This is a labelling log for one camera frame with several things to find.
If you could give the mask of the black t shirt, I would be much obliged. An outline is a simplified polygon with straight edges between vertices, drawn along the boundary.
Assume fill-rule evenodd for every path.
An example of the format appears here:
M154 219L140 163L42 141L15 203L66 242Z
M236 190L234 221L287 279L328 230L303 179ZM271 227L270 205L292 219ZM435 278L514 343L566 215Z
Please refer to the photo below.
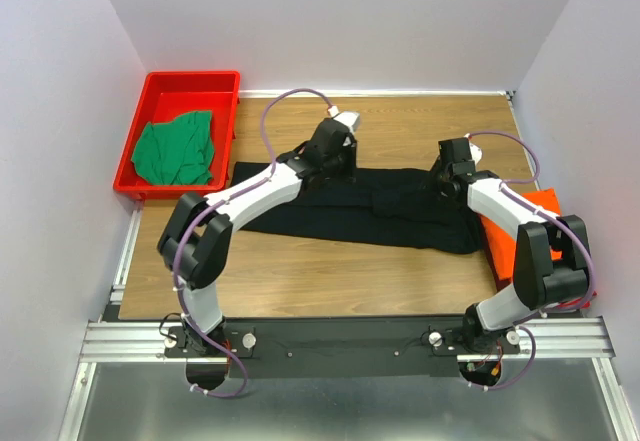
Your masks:
M443 197L426 170L360 168L247 223L245 231L466 255L483 247L478 216Z

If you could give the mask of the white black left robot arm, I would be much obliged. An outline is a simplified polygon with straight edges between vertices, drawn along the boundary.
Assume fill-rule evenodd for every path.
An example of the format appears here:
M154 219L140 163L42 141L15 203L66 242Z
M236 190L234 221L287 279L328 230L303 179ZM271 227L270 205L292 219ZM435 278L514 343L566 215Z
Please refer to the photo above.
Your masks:
M158 242L158 252L173 275L181 318L191 328L187 343L201 356L217 350L237 358L222 344L224 316L215 282L223 272L233 234L267 211L291 202L331 180L355 177L360 115L343 111L326 118L310 140L226 190L179 198Z

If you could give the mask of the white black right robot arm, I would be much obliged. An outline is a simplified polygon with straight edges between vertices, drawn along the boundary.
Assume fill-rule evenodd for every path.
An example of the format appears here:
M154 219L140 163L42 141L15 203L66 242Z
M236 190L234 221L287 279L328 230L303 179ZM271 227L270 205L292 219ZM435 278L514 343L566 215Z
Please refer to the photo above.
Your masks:
M480 353L519 322L546 312L580 310L595 292L595 269L584 221L533 204L509 183L477 164L472 134L439 143L438 189L501 228L515 242L512 283L471 305L456 340Z

